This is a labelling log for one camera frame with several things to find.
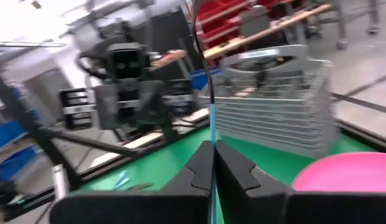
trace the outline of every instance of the green table surface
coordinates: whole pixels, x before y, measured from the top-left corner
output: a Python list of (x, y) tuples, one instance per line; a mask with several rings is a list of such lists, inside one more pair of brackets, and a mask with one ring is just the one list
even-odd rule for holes
[[(201, 145), (202, 141), (209, 139), (209, 132), (209, 128), (203, 129), (100, 179), (85, 184), (80, 190), (112, 190), (119, 173), (123, 170), (128, 171), (128, 176), (131, 180), (119, 190), (125, 190), (136, 184), (147, 182), (154, 184), (148, 190), (160, 190), (182, 169), (191, 155)], [(270, 149), (238, 139), (220, 138), (255, 162), (265, 172), (288, 185), (293, 182), (302, 169), (314, 161), (311, 158)], [(342, 135), (335, 147), (330, 150), (330, 154), (363, 151), (373, 151), (373, 149)], [(217, 223), (221, 224), (224, 223), (224, 220), (219, 199), (217, 203)]]

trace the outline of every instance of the dish rack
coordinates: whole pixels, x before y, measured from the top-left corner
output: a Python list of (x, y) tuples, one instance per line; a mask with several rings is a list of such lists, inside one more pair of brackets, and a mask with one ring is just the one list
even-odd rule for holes
[[(302, 156), (325, 156), (338, 137), (329, 92), (330, 67), (331, 62), (309, 59), (304, 45), (223, 59), (223, 73), (213, 77), (217, 131)], [(199, 98), (209, 105), (208, 85)]]

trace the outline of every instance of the small blue tool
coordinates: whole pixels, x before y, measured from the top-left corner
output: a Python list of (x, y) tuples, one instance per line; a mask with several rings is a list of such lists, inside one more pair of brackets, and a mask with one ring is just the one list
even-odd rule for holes
[(126, 183), (128, 183), (131, 179), (128, 177), (128, 171), (124, 170), (120, 174), (118, 174), (118, 178), (116, 183), (114, 184), (113, 190), (118, 190)]

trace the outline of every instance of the green mat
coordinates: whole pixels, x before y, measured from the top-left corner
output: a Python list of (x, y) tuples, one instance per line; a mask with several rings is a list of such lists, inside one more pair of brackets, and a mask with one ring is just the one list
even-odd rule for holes
[[(80, 190), (112, 190), (119, 173), (125, 169), (128, 171), (131, 180), (120, 190), (126, 190), (128, 187), (147, 182), (154, 184), (148, 190), (159, 190), (182, 169), (191, 155), (201, 145), (201, 142), (209, 140), (209, 137), (209, 128), (199, 131), (98, 180), (85, 184)], [(314, 161), (314, 159), (277, 151), (238, 139), (222, 139), (258, 164), (265, 172), (288, 185), (292, 183), (303, 168)], [(373, 151), (373, 149), (346, 136), (341, 136), (330, 154), (363, 151)], [(217, 223), (224, 223), (219, 201), (218, 216)]]

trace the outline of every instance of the table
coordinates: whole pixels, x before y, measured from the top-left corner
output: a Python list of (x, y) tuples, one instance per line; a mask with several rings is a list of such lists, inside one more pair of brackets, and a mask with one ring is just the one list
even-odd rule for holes
[[(112, 190), (118, 175), (123, 170), (128, 171), (131, 180), (120, 190), (126, 190), (136, 184), (152, 182), (154, 185), (148, 190), (160, 190), (169, 182), (189, 160), (190, 156), (197, 150), (202, 141), (210, 137), (209, 128), (205, 128), (185, 139), (164, 147), (138, 161), (135, 161), (109, 175), (85, 184), (80, 190)], [(269, 149), (249, 142), (233, 138), (218, 136), (225, 140), (233, 148), (247, 156), (258, 164), (265, 172), (285, 184), (291, 184), (297, 174), (314, 159), (290, 154), (287, 152)], [(330, 154), (342, 152), (373, 151), (370, 147), (363, 145), (353, 139), (341, 135), (338, 143), (331, 149)], [(224, 223), (222, 211), (218, 201), (218, 224)]]

